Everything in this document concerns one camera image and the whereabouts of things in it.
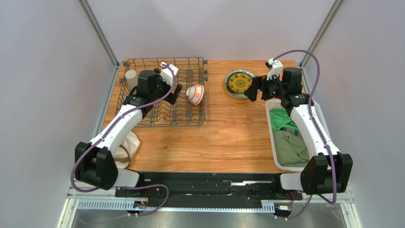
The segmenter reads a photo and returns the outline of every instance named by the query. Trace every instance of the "gray rack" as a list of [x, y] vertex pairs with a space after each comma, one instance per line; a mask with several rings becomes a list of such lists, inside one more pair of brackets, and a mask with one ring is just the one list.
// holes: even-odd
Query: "gray rack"
[[[201, 84], [205, 87], [207, 71], [204, 64], [207, 60], [202, 57], [176, 57], [176, 58], [130, 58], [123, 63], [125, 72], [136, 70], [139, 74], [143, 70], [162, 69], [161, 62], [173, 64], [179, 68], [176, 83], [182, 84], [183, 89], [177, 98], [176, 104], [171, 105], [166, 101], [154, 105], [153, 109], [137, 127], [169, 127], [169, 126], [200, 126], [205, 121], [207, 105], [205, 95], [197, 105], [192, 105], [186, 96], [187, 88], [194, 84]], [[116, 114], [119, 112], [125, 96], [130, 92], [125, 77], [120, 79], [121, 89], [118, 96]]]

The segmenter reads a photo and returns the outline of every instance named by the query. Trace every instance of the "white plastic basket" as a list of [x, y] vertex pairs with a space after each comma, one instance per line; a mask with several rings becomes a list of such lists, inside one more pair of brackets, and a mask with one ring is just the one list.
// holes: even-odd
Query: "white plastic basket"
[[[279, 99], [271, 99], [266, 103], [266, 113], [267, 113], [267, 123], [269, 125], [269, 132], [270, 132], [270, 138], [271, 138], [271, 148], [273, 150], [273, 157], [274, 157], [274, 163], [276, 163], [276, 166], [281, 169], [281, 170], [289, 170], [289, 171], [298, 171], [301, 172], [304, 167], [286, 167], [286, 166], [281, 166], [279, 164], [279, 161], [277, 160], [277, 153], [276, 153], [276, 147], [274, 146], [274, 136], [273, 136], [273, 128], [271, 127], [271, 118], [270, 118], [270, 110], [273, 108], [281, 107], [281, 101]], [[322, 110], [319, 106], [319, 104], [314, 101], [314, 107], [316, 109], [317, 116], [319, 118], [320, 123], [322, 124], [323, 128], [326, 131], [326, 134], [328, 134], [329, 138], [329, 131], [328, 127], [326, 126], [325, 119], [322, 114]]]

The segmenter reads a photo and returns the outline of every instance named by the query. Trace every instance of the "wooden tabletop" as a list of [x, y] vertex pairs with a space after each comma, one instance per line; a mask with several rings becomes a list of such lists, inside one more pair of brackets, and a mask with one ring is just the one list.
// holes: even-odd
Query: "wooden tabletop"
[[[206, 120], [202, 126], [134, 128], [141, 145], [129, 169], [137, 171], [285, 172], [274, 164], [264, 101], [236, 99], [224, 89], [224, 78], [245, 69], [267, 75], [265, 60], [209, 60], [205, 68]], [[295, 61], [282, 61], [296, 67]], [[114, 118], [121, 67], [104, 127]]]

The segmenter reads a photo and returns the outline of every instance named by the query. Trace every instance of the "metal floor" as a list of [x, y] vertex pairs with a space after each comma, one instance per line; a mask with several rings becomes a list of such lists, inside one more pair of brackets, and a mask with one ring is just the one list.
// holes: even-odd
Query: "metal floor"
[[[296, 203], [292, 215], [303, 205]], [[85, 222], [100, 222], [126, 214], [120, 210], [77, 211]], [[85, 225], [75, 220], [73, 228], [346, 228], [340, 204], [311, 203], [296, 220], [281, 221], [264, 213], [228, 212], [171, 212], [162, 211], [146, 217], [125, 217], [97, 226]]]

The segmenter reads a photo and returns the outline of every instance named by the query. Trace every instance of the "green cloth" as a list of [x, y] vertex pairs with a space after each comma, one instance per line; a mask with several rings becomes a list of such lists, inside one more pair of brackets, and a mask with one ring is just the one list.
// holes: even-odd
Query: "green cloth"
[[298, 131], [297, 125], [288, 116], [286, 110], [282, 107], [270, 110], [271, 127], [273, 131], [278, 131], [282, 127], [291, 128]]
[[294, 135], [294, 130], [273, 131], [277, 161], [281, 166], [305, 167], [309, 162], [307, 146], [301, 134]]

